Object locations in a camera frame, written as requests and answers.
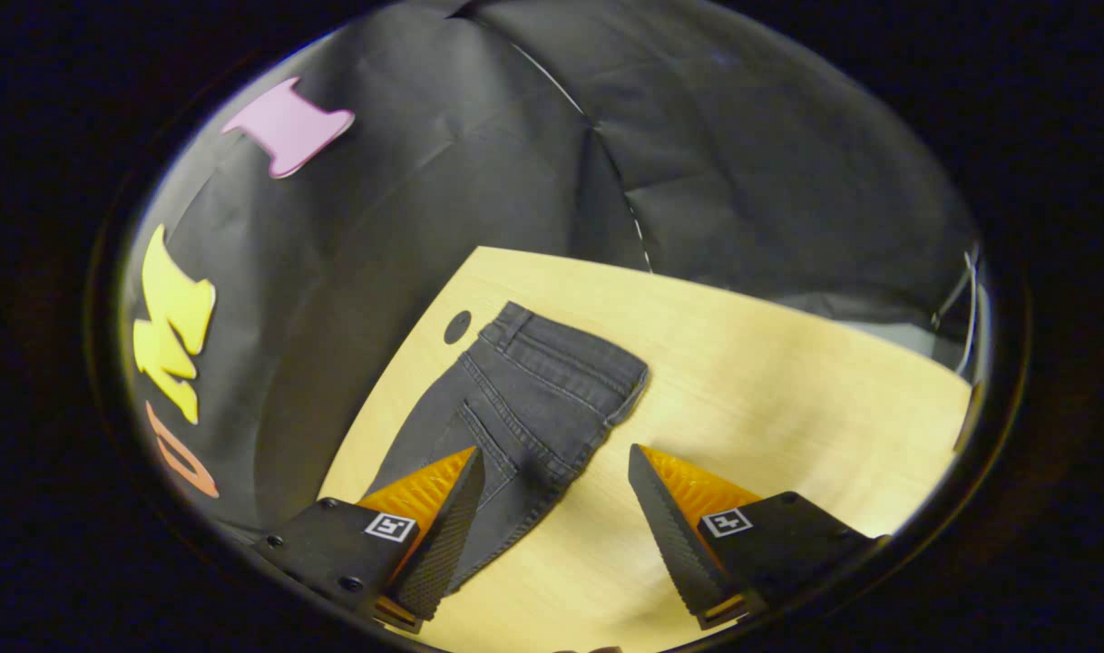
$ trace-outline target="jeans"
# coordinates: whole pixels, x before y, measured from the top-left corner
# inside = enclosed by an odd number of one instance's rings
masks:
[[[623,348],[508,302],[423,393],[367,494],[480,447],[486,483],[447,588],[456,591],[551,512],[647,379]]]

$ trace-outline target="black fabric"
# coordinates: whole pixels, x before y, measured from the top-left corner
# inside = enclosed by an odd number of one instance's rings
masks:
[[[254,141],[220,129],[295,75],[357,120],[274,180]],[[181,491],[242,540],[315,499],[395,348],[476,245],[925,325],[974,239],[877,99],[701,0],[407,1],[279,63],[209,117],[150,198],[128,338],[158,224],[180,267],[216,286],[192,359],[200,424],[131,352],[129,382],[221,496]]]
[[[457,590],[551,512],[647,380],[631,352],[509,302],[420,398],[367,494],[469,446],[482,452]]]

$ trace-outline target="light wood surface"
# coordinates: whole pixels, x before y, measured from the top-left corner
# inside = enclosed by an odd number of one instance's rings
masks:
[[[415,401],[509,301],[618,344],[650,380],[551,515],[412,635],[455,653],[646,653],[714,632],[697,628],[660,560],[627,481],[631,443],[762,496],[799,492],[879,536],[942,478],[969,401],[948,369],[841,324],[667,276],[480,247],[395,352],[320,496],[361,498]],[[448,346],[460,310],[471,324]]]

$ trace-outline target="yellow foam shape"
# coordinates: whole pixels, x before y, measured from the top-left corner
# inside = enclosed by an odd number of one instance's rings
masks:
[[[686,463],[683,460],[673,459],[672,455],[644,445],[636,446],[644,451],[644,456],[652,464],[656,475],[664,481],[664,486],[669,489],[677,507],[680,508],[684,522],[688,522],[689,527],[697,534],[700,534],[697,524],[700,524],[702,516],[762,499],[746,488],[740,488],[730,481],[697,467],[696,464]]]
[[[173,377],[195,379],[195,367],[188,355],[198,355],[204,347],[216,289],[208,278],[192,281],[171,260],[166,249],[163,225],[157,227],[148,250],[145,250],[140,282],[145,287],[149,319],[132,323],[136,367],[181,409],[188,421],[195,424],[195,390],[187,381],[178,381]],[[185,344],[183,350],[177,340],[178,334]]]
[[[402,570],[406,560],[418,548],[420,543],[426,537],[427,530],[435,524],[435,517],[439,515],[447,495],[455,487],[455,482],[464,472],[467,460],[476,451],[476,447],[467,447],[446,456],[432,464],[427,464],[414,474],[403,476],[379,492],[367,496],[358,502],[362,508],[378,509],[380,513],[389,513],[399,517],[410,517],[418,525],[418,536],[412,543],[403,561],[399,562],[399,568],[390,576],[393,580]]]

